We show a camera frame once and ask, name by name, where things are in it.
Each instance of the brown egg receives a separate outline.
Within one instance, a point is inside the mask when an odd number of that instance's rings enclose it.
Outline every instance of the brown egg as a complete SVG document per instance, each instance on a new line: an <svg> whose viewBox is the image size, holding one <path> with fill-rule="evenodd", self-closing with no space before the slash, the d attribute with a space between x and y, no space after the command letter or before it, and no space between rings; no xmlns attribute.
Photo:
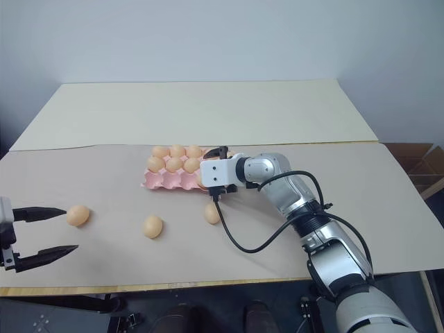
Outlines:
<svg viewBox="0 0 444 333"><path fill-rule="evenodd" d="M170 160L166 161L166 169L171 173L175 173L182 166L183 162L179 157L172 157Z"/></svg>
<svg viewBox="0 0 444 333"><path fill-rule="evenodd" d="M144 235L148 238L156 238L162 232L164 223L160 217L156 215L148 216L144 222Z"/></svg>
<svg viewBox="0 0 444 333"><path fill-rule="evenodd" d="M188 157L200 157L200 156L202 156L202 149L200 149L199 146L192 144L187 149L187 156Z"/></svg>
<svg viewBox="0 0 444 333"><path fill-rule="evenodd" d="M169 155L171 157L182 157L183 155L185 155L185 153L186 153L185 148L183 148L183 146L179 144L174 144L169 149Z"/></svg>
<svg viewBox="0 0 444 333"><path fill-rule="evenodd" d="M149 171L157 173L160 169L165 167L165 161L162 158L150 156L146 161L146 165Z"/></svg>
<svg viewBox="0 0 444 333"><path fill-rule="evenodd" d="M214 203L208 203L205 206L204 217L209 224L216 224L221 220L221 218L219 217L219 213L217 212L216 205Z"/></svg>
<svg viewBox="0 0 444 333"><path fill-rule="evenodd" d="M85 206L72 206L67 212L67 222L69 225L78 227L88 220L89 209Z"/></svg>
<svg viewBox="0 0 444 333"><path fill-rule="evenodd" d="M197 176L196 176L196 183L197 183L197 185L200 187L200 188L202 188L202 189L207 189L205 186L203 186L203 184L202 184L202 176L200 175L200 174L198 174Z"/></svg>
<svg viewBox="0 0 444 333"><path fill-rule="evenodd" d="M151 151L153 156L162 158L169 155L169 148L168 147L162 147L162 146L154 146L153 150Z"/></svg>
<svg viewBox="0 0 444 333"><path fill-rule="evenodd" d="M183 169L187 173L193 173L195 170L199 169L199 167L200 167L200 161L194 157L189 158L183 164Z"/></svg>

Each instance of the white wall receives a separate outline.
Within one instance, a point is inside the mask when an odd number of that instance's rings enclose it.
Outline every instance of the white wall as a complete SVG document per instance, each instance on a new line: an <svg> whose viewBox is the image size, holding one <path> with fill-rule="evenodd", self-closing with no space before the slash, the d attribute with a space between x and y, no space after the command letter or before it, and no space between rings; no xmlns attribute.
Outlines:
<svg viewBox="0 0 444 333"><path fill-rule="evenodd" d="M3 145L60 83L338 78L382 141L444 145L443 0L0 0Z"/></svg>

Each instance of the cardboard box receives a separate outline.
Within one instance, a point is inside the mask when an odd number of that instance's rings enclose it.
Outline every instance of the cardboard box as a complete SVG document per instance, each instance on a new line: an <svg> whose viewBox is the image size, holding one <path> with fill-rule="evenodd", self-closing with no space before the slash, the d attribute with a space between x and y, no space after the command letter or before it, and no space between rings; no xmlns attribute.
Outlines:
<svg viewBox="0 0 444 333"><path fill-rule="evenodd" d="M444 151L433 144L385 144L409 175L422 198L444 188Z"/></svg>

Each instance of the person's foot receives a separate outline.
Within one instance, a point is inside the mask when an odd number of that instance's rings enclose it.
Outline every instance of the person's foot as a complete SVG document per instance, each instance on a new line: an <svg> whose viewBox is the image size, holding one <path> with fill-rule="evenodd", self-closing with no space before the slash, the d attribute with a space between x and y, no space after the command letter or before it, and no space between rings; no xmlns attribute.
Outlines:
<svg viewBox="0 0 444 333"><path fill-rule="evenodd" d="M196 309L181 304L158 318L150 333L196 333L198 325L199 317Z"/></svg>
<svg viewBox="0 0 444 333"><path fill-rule="evenodd" d="M280 333L270 310L263 302L258 300L244 309L244 332Z"/></svg>

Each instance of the wooden table edge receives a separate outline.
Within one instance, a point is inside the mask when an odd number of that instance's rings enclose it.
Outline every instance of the wooden table edge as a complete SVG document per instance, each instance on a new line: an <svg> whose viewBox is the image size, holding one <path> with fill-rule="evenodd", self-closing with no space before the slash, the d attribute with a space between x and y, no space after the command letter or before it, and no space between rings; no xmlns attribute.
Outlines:
<svg viewBox="0 0 444 333"><path fill-rule="evenodd" d="M131 291L153 291L165 289L181 289L194 287L230 286L235 284L264 283L264 282L291 282L310 280L308 277L289 277L280 279L251 279L202 282L175 282L159 284L134 284L126 286L99 286L99 287L0 287L0 296L61 296L92 293L125 293Z"/></svg>

